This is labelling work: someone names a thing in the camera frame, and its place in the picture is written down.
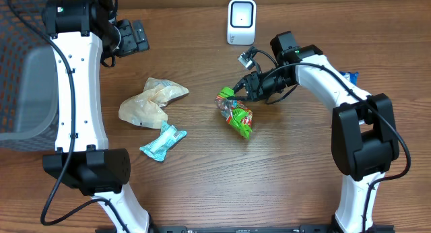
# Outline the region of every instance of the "crumpled plastic bag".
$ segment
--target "crumpled plastic bag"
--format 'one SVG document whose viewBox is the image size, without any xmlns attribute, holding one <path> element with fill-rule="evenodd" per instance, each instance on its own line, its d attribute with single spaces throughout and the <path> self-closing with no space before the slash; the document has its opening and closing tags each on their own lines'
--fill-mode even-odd
<svg viewBox="0 0 431 233">
<path fill-rule="evenodd" d="M 186 96 L 189 90 L 173 81 L 148 78 L 143 92 L 120 105 L 119 118 L 132 125 L 160 129 L 168 115 L 161 109 L 175 98 Z"/>
</svg>

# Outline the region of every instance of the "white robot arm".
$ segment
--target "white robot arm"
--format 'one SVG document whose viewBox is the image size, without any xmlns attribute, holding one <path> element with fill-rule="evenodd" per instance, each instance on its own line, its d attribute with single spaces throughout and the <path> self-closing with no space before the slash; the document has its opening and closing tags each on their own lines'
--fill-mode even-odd
<svg viewBox="0 0 431 233">
<path fill-rule="evenodd" d="M 367 96 L 370 95 L 367 91 L 361 90 L 345 79 L 332 67 L 325 55 L 313 55 L 311 57 L 304 58 L 302 62 L 323 65 L 332 70 L 336 76 L 344 81 L 345 85 L 352 89 L 353 92 L 363 100 L 366 100 Z M 317 67 L 298 65 L 295 68 L 295 75 L 298 84 L 310 90 L 330 112 L 332 112 L 333 108 L 338 107 L 341 104 L 355 104 L 358 102 L 355 98 L 349 95 L 349 93 L 337 80 L 334 79 L 332 75 Z M 335 212 L 335 219 L 337 220 L 342 232 L 362 232 L 362 212 L 366 202 L 368 185 L 372 181 L 384 176 L 384 173 L 376 172 L 365 176 L 360 181 L 355 181 L 351 176 L 343 175 L 341 200 L 339 207 Z M 368 206 L 369 210 L 366 216 L 366 229 L 369 229 L 373 225 L 371 213 L 377 194 L 377 187 L 378 184 L 374 186 L 375 190 L 373 190 L 371 194 Z"/>
<path fill-rule="evenodd" d="M 54 48 L 59 81 L 60 115 L 55 142 L 58 153 L 44 156 L 43 166 L 57 179 L 64 174 L 59 180 L 90 196 L 89 202 L 98 202 L 114 223 L 115 232 L 146 233 L 150 215 L 140 206 L 128 183 L 131 170 L 127 150 L 108 148 L 101 113 L 99 71 L 101 63 L 107 66 L 106 58 L 112 58 L 113 66 L 116 56 L 132 55 L 149 46 L 142 24 L 110 19 L 107 3 L 108 0 L 50 0 L 46 4 L 42 15 L 46 33 L 65 60 Z M 74 102 L 66 62 L 72 70 Z M 73 105 L 76 116 L 71 120 Z M 72 125 L 75 125 L 75 136 L 71 135 Z M 73 156 L 66 165 L 68 152 Z M 45 223 L 43 215 L 41 222 L 51 225 L 56 221 Z"/>
<path fill-rule="evenodd" d="M 333 225 L 337 232 L 349 233 L 362 232 L 363 222 L 365 229 L 373 227 L 371 214 L 378 183 L 367 200 L 369 185 L 385 176 L 391 161 L 397 159 L 399 149 L 396 137 L 373 116 L 365 103 L 372 104 L 395 128 L 391 101 L 384 94 L 371 96 L 356 87 L 334 69 L 320 49 L 314 45 L 300 48 L 290 32 L 278 34 L 271 41 L 271 47 L 277 67 L 266 73 L 254 71 L 245 75 L 233 90 L 237 93 L 245 88 L 247 97 L 231 99 L 268 101 L 273 93 L 295 85 L 310 90 L 333 115 L 331 150 L 337 167 L 344 174 L 341 201 Z M 255 61 L 251 59 L 257 52 L 261 51 L 251 47 L 238 60 L 247 69 L 256 65 L 259 70 L 259 65 L 253 64 Z M 361 133 L 360 125 L 364 123 L 374 124 L 373 130 Z M 363 216 L 365 205 L 368 210 Z"/>
</svg>

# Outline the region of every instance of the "mesh basket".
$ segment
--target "mesh basket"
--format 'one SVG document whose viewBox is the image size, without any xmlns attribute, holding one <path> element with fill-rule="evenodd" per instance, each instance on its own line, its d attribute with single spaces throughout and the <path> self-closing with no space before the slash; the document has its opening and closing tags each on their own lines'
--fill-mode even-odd
<svg viewBox="0 0 431 233">
<path fill-rule="evenodd" d="M 18 13 L 44 32 L 47 0 L 13 0 Z M 48 44 L 24 26 L 0 0 L 0 147 L 53 149 L 58 129 L 55 57 Z"/>
</svg>

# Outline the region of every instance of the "blue wrapper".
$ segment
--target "blue wrapper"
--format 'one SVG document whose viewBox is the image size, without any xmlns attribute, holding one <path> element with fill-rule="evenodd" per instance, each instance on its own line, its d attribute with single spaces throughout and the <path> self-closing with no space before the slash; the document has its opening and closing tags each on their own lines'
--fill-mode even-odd
<svg viewBox="0 0 431 233">
<path fill-rule="evenodd" d="M 154 160 L 163 162 L 168 149 L 178 143 L 186 135 L 186 131 L 179 131 L 174 125 L 169 125 L 167 122 L 163 121 L 159 138 L 145 146 L 141 146 L 139 149 Z"/>
<path fill-rule="evenodd" d="M 342 72 L 340 71 L 340 74 L 344 76 L 348 81 L 350 81 L 352 84 L 356 86 L 356 82 L 358 80 L 359 72 Z"/>
</svg>

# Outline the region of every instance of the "white device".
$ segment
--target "white device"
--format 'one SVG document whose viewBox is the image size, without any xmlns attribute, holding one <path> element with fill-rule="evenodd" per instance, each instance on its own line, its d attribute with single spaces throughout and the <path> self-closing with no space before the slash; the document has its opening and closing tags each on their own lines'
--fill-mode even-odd
<svg viewBox="0 0 431 233">
<path fill-rule="evenodd" d="M 231 0 L 228 11 L 228 43 L 251 45 L 256 34 L 256 3 Z"/>
</svg>

